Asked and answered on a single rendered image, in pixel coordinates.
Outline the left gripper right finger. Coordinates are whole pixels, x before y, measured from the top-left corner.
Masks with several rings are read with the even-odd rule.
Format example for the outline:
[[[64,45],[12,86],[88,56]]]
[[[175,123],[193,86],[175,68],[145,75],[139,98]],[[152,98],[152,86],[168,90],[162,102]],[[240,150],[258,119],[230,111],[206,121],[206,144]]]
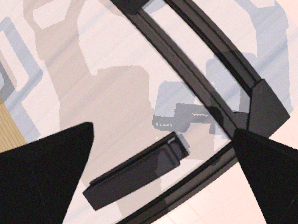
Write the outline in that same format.
[[[298,224],[298,149],[243,128],[232,146],[266,224]]]

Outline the wooden maze board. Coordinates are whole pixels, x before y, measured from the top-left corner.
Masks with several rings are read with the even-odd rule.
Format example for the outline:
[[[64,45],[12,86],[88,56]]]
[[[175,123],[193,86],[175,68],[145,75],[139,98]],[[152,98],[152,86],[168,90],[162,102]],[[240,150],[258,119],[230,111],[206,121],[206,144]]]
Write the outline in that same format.
[[[28,144],[0,97],[0,153]]]

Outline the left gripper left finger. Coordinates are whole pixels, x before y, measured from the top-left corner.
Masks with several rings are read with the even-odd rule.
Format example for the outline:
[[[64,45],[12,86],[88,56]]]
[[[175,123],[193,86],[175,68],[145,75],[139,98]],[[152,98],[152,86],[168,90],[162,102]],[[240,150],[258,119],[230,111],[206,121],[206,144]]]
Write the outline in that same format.
[[[0,224],[62,224],[94,141],[83,122],[0,153]]]

